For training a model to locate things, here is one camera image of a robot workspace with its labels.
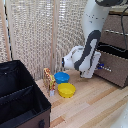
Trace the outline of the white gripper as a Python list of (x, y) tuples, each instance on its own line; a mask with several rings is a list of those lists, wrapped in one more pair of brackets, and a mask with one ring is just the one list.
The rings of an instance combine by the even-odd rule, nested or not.
[(80, 72), (80, 77), (81, 78), (92, 78), (93, 73), (98, 69), (103, 69), (103, 67), (104, 67), (104, 64), (98, 62), (96, 65), (95, 64), (92, 65), (92, 67), (89, 70), (85, 72)]

